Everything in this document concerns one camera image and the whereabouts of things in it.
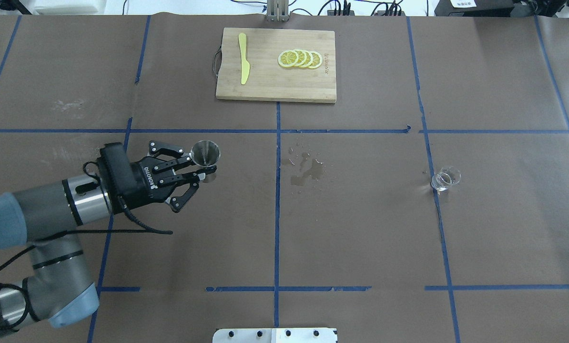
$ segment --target white sticker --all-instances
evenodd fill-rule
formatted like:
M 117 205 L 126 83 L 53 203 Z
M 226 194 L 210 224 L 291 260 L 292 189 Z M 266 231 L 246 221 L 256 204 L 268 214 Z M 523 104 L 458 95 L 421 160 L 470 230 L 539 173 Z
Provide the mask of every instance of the white sticker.
M 455 9 L 468 9 L 477 6 L 475 0 L 450 0 L 450 2 Z

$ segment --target black box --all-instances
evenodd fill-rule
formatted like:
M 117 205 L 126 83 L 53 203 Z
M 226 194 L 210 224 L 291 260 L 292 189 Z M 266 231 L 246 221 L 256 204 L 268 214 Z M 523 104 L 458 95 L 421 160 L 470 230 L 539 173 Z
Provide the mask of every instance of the black box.
M 476 0 L 475 7 L 457 9 L 450 0 L 439 0 L 435 7 L 438 17 L 509 17 L 513 9 L 513 0 Z

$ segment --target metal bracket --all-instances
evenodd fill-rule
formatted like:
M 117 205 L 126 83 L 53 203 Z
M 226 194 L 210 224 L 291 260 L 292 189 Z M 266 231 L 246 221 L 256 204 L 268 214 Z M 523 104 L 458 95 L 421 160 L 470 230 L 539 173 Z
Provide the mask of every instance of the metal bracket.
M 267 21 L 289 21 L 289 0 L 267 0 Z
M 337 343 L 334 328 L 221 329 L 213 343 Z

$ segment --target brown table surface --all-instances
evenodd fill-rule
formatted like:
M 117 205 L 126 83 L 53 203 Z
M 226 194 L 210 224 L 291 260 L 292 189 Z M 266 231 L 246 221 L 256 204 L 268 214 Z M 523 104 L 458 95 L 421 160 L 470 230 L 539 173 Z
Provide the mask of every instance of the brown table surface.
M 337 103 L 215 99 L 225 27 L 334 30 Z M 82 236 L 97 314 L 2 342 L 569 342 L 569 20 L 0 17 L 0 194 L 150 139 L 215 141 L 217 180 L 179 214 L 135 211 L 173 236 Z M 296 185 L 304 153 L 324 174 Z M 444 165 L 463 178 L 437 195 Z

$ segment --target white metal plate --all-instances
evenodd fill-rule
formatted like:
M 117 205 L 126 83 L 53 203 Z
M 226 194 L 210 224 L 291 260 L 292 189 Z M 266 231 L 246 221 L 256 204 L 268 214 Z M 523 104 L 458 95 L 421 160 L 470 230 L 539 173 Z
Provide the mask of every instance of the white metal plate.
M 337 343 L 337 329 L 220 329 L 214 333 L 213 343 Z

